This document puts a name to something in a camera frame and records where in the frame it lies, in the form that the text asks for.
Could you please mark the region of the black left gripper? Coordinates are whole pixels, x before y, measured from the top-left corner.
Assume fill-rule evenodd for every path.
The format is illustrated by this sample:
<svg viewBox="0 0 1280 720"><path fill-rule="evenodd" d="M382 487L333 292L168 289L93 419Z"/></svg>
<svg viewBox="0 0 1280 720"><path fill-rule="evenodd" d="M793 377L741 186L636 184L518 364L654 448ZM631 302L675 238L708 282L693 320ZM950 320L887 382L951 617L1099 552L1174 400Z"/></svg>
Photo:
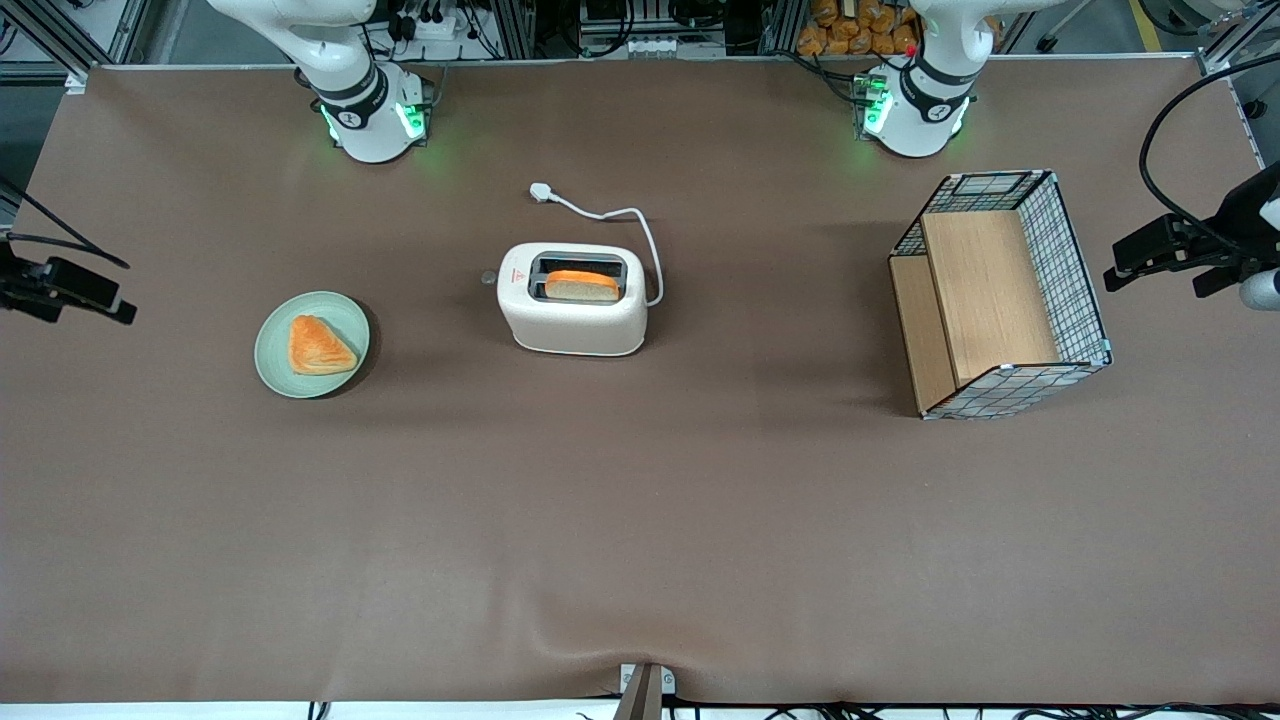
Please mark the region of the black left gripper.
<svg viewBox="0 0 1280 720"><path fill-rule="evenodd" d="M1192 282L1196 297L1231 287L1242 299L1279 296L1277 183L1279 165L1271 164L1229 191L1212 217L1185 214L1183 222L1196 237L1196 265L1208 268ZM1142 278L1144 268L1176 261L1178 223L1176 215L1164 214L1116 241L1114 266L1103 273L1105 290L1115 293Z"/></svg>

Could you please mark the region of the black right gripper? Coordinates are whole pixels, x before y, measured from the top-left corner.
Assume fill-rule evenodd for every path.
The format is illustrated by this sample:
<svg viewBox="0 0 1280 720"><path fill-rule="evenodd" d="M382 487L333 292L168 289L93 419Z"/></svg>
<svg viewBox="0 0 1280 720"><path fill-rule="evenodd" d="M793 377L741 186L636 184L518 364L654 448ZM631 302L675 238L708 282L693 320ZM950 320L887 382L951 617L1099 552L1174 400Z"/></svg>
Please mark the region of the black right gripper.
<svg viewBox="0 0 1280 720"><path fill-rule="evenodd" d="M120 286L64 258L45 264L45 287L51 297L76 304L122 325L132 325L137 306L124 301ZM18 256L1 242L1 307L52 324L52 305L44 287L44 264Z"/></svg>

